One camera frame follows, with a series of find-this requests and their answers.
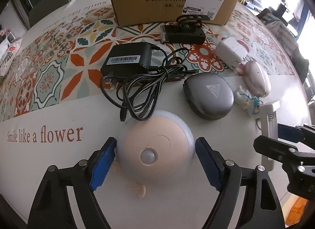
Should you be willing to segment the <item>white rectangular device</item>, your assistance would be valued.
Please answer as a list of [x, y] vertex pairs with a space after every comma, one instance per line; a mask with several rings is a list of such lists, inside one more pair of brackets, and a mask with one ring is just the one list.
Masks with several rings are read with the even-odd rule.
[[279, 108], [279, 100], [259, 106], [260, 117], [256, 119], [256, 126], [260, 129], [261, 135], [275, 140], [278, 139], [277, 110]]

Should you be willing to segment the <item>small white figurine keychain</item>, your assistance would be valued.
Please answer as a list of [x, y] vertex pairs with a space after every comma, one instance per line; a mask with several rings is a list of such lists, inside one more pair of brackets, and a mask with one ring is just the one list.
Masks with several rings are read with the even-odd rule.
[[260, 118], [259, 108], [263, 105], [263, 102], [259, 97], [252, 96], [241, 85], [234, 92], [234, 102], [240, 105], [250, 117]]

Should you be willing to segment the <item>grey oval earbuds case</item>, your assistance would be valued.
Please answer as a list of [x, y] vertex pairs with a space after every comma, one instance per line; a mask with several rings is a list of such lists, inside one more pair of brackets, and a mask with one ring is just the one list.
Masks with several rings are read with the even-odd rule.
[[183, 84], [185, 98], [204, 120], [219, 120], [232, 110], [234, 95], [227, 81], [214, 73], [198, 73]]

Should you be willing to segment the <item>white square charger plug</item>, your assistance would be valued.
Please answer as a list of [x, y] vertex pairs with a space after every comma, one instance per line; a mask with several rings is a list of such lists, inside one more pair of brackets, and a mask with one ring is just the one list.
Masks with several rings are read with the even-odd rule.
[[229, 69], [235, 70], [249, 53], [249, 46], [235, 37], [223, 38], [216, 46], [215, 55]]

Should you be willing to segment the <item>pink round sensor night light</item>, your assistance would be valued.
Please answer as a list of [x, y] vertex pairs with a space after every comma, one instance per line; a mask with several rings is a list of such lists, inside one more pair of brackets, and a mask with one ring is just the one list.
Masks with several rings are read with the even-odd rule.
[[181, 178], [195, 154], [192, 131], [177, 115], [156, 111], [146, 121], [130, 119], [116, 145], [118, 168], [132, 179], [142, 199], [149, 185], [168, 185]]

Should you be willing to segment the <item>black car key holder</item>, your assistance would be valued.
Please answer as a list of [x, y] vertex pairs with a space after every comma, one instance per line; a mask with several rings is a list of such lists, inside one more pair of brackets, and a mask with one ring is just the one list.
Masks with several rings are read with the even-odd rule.
[[209, 21], [205, 15], [183, 15], [176, 19], [177, 25], [162, 25], [160, 30], [161, 43], [197, 44], [205, 42], [206, 35], [202, 22]]

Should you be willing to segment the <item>black power adapter with cable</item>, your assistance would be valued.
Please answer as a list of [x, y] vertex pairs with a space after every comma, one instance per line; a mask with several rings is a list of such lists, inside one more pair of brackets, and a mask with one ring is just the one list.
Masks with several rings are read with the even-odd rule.
[[114, 45], [101, 67], [99, 87], [119, 108], [120, 121], [128, 115], [138, 121], [148, 120], [155, 112], [164, 83], [197, 74], [197, 69], [184, 64], [188, 53], [186, 47], [166, 53], [148, 42]]

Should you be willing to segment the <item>chair with striped blanket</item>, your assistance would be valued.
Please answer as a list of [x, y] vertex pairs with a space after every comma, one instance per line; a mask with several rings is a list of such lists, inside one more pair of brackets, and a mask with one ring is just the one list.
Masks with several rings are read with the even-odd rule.
[[279, 18], [274, 16], [267, 8], [260, 12], [257, 17], [260, 21], [262, 21], [262, 23], [264, 23], [266, 28], [273, 34], [273, 36], [283, 47], [284, 51], [291, 59], [299, 79], [303, 84], [309, 72], [309, 61], [304, 59], [301, 55], [298, 43], [292, 33], [288, 30], [285, 24]]

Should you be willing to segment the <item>patterned tile table runner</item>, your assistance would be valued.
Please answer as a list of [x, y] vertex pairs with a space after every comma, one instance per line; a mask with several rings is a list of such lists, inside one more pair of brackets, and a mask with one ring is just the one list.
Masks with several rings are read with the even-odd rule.
[[105, 95], [110, 110], [147, 120], [166, 82], [184, 81], [194, 108], [233, 102], [223, 80], [294, 75], [289, 57], [247, 10], [224, 26], [201, 17], [121, 27], [111, 5], [78, 13], [36, 37], [14, 42], [1, 63], [1, 121], [72, 100]]

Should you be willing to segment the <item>white printed snack bag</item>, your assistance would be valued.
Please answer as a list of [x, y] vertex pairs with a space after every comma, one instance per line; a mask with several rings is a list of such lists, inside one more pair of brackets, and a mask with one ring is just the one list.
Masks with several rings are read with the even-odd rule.
[[22, 38], [17, 38], [14, 40], [9, 46], [6, 52], [3, 54], [1, 58], [1, 78], [5, 78], [7, 75], [12, 62], [14, 61], [15, 56], [17, 55], [20, 47], [21, 47]]

